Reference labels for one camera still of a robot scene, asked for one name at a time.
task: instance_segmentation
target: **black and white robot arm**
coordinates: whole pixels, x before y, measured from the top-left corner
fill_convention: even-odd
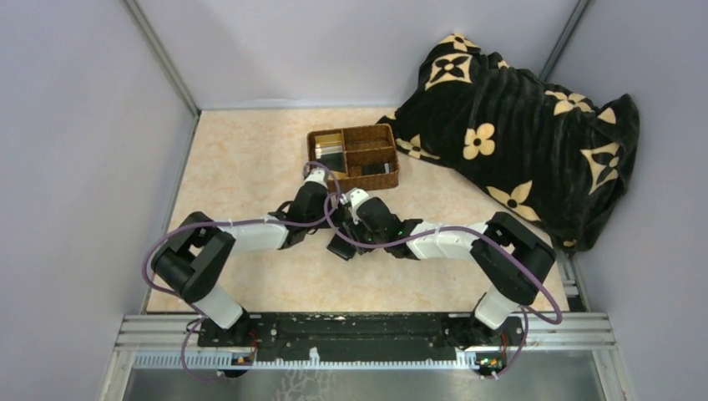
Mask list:
[[[240,319],[247,319],[247,312],[217,283],[226,259],[240,252],[286,249],[302,241],[312,228],[329,227],[321,223],[325,213],[322,206],[328,196],[325,171],[314,169],[296,198],[288,202],[287,211],[273,212],[259,220],[221,223],[220,227],[180,233],[160,247],[151,266],[178,296],[228,329]],[[400,221],[381,199],[360,189],[347,192],[340,203],[333,220],[340,232],[346,233],[347,240],[384,247],[396,258],[447,258],[479,264],[492,286],[475,307],[473,316],[488,330],[496,330],[519,305],[530,305],[538,294],[538,288],[498,249],[470,232],[460,231],[459,226],[420,219]],[[182,226],[208,221],[211,220],[203,213],[195,212]],[[464,227],[483,233],[500,246],[513,245],[512,255],[540,282],[554,264],[554,251],[507,213],[499,212],[489,221]],[[420,236],[430,231],[433,233]],[[370,251],[336,239],[328,249],[345,260],[357,252]],[[397,245],[386,245],[394,241]],[[194,247],[200,251],[193,252]]]

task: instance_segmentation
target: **floral patterned blanket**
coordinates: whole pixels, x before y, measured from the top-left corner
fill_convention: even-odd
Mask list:
[[[595,107],[458,34],[432,49],[415,93],[379,123],[399,151],[455,169],[571,252],[595,244],[626,193],[640,127],[628,94]]]

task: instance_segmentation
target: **gray floor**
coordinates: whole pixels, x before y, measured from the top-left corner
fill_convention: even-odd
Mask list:
[[[590,353],[525,353],[498,382],[451,371],[254,371],[200,383],[180,370],[134,370],[125,400],[601,400]]]

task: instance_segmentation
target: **item in basket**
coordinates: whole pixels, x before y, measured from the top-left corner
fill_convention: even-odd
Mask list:
[[[315,159],[332,170],[337,179],[346,177],[343,135],[330,134],[315,137]]]
[[[391,163],[381,163],[377,165],[363,165],[362,175],[386,174],[391,172]]]

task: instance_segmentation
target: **black blanket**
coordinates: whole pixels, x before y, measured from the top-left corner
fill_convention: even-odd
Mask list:
[[[568,251],[595,244],[627,191],[640,126],[628,94],[594,107],[458,34],[432,49],[415,93],[379,123],[401,152],[455,169]]]

